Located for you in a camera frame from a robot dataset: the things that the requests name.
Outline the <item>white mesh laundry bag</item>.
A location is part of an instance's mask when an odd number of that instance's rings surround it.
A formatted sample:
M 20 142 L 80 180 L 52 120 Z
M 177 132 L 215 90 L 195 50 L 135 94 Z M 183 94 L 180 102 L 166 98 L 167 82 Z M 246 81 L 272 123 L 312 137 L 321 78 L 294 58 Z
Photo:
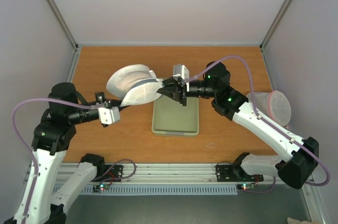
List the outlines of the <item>white mesh laundry bag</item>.
M 143 64 L 133 64 L 116 71 L 107 81 L 107 91 L 121 100 L 121 106 L 143 105 L 161 97 L 163 79 Z

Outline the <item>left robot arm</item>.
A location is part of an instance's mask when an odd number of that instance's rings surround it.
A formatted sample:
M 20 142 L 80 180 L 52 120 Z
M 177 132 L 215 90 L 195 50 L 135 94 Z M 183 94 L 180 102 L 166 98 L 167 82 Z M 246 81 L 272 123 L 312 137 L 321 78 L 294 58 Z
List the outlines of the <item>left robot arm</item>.
M 29 147 L 32 163 L 22 202 L 6 223 L 65 223 L 70 207 L 88 183 L 97 181 L 94 191 L 104 192 L 114 179 L 121 179 L 104 157 L 87 153 L 66 183 L 53 191 L 76 125 L 99 120 L 107 127 L 120 120 L 119 100 L 107 99 L 103 92 L 97 92 L 95 98 L 87 102 L 69 82 L 52 87 L 45 99 L 49 107 L 34 129 Z

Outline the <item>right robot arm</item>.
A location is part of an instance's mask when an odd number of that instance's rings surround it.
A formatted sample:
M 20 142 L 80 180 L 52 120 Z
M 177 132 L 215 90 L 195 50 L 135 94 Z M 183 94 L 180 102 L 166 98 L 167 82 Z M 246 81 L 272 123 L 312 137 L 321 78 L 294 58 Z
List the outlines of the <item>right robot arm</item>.
M 202 80 L 188 81 L 183 73 L 163 82 L 158 93 L 186 106 L 188 98 L 212 99 L 212 107 L 221 116 L 246 128 L 275 152 L 275 156 L 240 154 L 231 164 L 238 181 L 250 175 L 280 178 L 294 189 L 308 183 L 318 166 L 319 143 L 295 135 L 254 107 L 253 100 L 230 86 L 230 72 L 221 62 L 210 62 Z

